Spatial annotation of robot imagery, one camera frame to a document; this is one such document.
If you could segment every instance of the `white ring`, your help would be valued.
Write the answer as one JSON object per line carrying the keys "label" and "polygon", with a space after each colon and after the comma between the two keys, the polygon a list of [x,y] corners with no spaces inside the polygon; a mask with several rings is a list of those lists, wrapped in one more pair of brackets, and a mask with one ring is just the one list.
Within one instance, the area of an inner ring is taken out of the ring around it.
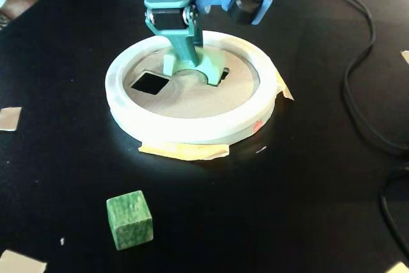
{"label": "white ring", "polygon": [[171,46],[167,38],[152,36],[124,50],[112,62],[105,78],[111,113],[126,133],[140,141],[231,144],[253,134],[253,125],[258,121],[265,124],[277,94],[276,69],[271,59],[255,45],[225,33],[203,31],[203,43],[242,56],[253,65],[260,80],[253,96],[236,109],[207,118],[172,118],[142,108],[126,94],[123,81],[140,59]]}

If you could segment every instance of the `black table surface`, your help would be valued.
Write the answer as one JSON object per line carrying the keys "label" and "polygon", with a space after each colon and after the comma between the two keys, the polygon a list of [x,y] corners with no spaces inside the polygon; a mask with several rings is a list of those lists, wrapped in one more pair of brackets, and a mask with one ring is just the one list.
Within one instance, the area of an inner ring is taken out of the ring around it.
{"label": "black table surface", "polygon": [[[353,92],[376,127],[404,141],[409,0],[362,1],[379,41]],[[404,261],[377,204],[403,162],[361,140],[341,100],[344,69],[369,38],[364,18],[341,0],[275,0],[258,27],[217,8],[203,26],[263,49],[295,102],[279,95],[259,133],[201,162],[139,153],[109,112],[111,61],[151,36],[143,0],[41,0],[0,32],[0,107],[22,106],[18,130],[0,133],[0,252],[50,273],[381,273]],[[407,185],[390,205],[409,236]],[[155,238],[118,252],[105,201],[137,190]]]}

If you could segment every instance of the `paper scrap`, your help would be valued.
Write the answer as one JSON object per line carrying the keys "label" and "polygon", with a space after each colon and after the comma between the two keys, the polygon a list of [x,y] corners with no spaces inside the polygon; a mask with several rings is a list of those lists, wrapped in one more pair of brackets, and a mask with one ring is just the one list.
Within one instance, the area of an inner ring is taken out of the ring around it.
{"label": "paper scrap", "polygon": [[0,273],[43,273],[47,264],[5,250],[0,258]]}
{"label": "paper scrap", "polygon": [[138,148],[140,152],[152,153],[154,155],[192,161],[192,160],[212,160],[229,155],[229,145],[200,145],[182,144],[168,142],[144,142]]}
{"label": "paper scrap", "polygon": [[0,110],[0,130],[15,131],[19,124],[21,107],[4,108]]}
{"label": "paper scrap", "polygon": [[285,98],[294,100],[293,95],[289,91],[287,84],[284,82],[284,79],[281,77],[278,70],[275,71],[275,75],[277,76],[277,82],[279,84],[279,87],[278,87],[279,91],[277,92],[277,94],[282,91],[282,94],[284,95]]}
{"label": "paper scrap", "polygon": [[402,57],[409,64],[409,51],[403,51],[402,52]]}
{"label": "paper scrap", "polygon": [[391,268],[387,273],[409,273],[409,269],[406,265],[399,262],[393,268]]}
{"label": "paper scrap", "polygon": [[261,153],[263,150],[265,150],[267,148],[267,146],[263,146],[262,149],[256,151],[256,153]]}

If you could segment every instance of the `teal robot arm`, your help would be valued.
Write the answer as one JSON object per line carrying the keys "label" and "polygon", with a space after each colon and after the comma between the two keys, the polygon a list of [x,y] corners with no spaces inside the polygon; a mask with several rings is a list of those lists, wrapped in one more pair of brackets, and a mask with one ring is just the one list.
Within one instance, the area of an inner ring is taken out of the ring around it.
{"label": "teal robot arm", "polygon": [[237,22],[258,24],[273,0],[144,0],[146,25],[155,35],[164,36],[173,49],[164,56],[164,74],[198,70],[208,84],[220,83],[224,66],[214,54],[203,50],[199,16],[219,5]]}

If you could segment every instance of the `wooden block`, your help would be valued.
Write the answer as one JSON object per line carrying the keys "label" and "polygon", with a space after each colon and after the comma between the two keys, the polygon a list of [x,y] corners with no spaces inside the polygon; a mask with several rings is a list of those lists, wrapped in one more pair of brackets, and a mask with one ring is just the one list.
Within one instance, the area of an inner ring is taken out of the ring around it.
{"label": "wooden block", "polygon": [[142,191],[108,199],[107,210],[117,250],[153,240],[152,216]]}

